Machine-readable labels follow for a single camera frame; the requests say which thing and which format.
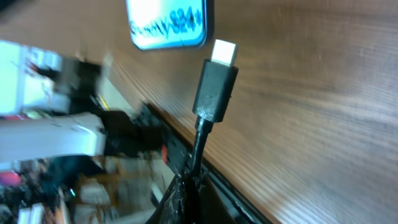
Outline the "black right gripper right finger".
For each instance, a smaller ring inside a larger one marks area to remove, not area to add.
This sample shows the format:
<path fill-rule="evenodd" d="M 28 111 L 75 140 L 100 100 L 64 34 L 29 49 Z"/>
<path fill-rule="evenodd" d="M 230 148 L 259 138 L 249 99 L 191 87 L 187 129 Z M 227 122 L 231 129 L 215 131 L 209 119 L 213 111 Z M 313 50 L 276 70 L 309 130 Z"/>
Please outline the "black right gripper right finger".
<path fill-rule="evenodd" d="M 209 178 L 200 175 L 193 177 L 192 180 L 192 214 L 195 223 L 236 224 Z"/>

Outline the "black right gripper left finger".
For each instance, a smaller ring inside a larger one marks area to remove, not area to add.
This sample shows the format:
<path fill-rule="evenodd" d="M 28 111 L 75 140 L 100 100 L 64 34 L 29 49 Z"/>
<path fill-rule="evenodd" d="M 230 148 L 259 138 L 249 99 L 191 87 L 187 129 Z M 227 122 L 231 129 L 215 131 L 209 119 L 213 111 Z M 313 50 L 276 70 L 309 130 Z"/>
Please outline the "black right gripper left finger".
<path fill-rule="evenodd" d="M 146 224 L 191 224 L 192 206 L 188 196 L 188 175 L 177 174 Z"/>

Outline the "smartphone with lit screen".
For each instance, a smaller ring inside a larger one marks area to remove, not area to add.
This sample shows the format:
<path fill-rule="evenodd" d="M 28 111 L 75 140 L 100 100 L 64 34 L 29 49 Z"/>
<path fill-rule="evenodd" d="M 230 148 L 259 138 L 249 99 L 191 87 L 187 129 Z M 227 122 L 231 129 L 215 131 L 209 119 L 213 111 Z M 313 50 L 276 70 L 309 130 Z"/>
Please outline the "smartphone with lit screen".
<path fill-rule="evenodd" d="M 214 0 L 126 0 L 126 9 L 141 50 L 201 47 L 214 33 Z"/>

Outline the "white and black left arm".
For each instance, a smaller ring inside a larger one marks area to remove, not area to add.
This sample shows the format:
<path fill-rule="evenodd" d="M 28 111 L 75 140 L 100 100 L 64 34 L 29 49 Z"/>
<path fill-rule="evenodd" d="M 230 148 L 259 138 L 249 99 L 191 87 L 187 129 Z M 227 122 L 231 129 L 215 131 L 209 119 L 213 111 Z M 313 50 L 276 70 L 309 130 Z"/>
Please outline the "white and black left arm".
<path fill-rule="evenodd" d="M 102 66 L 1 42 L 1 162 L 157 151 L 162 130 L 107 108 Z"/>

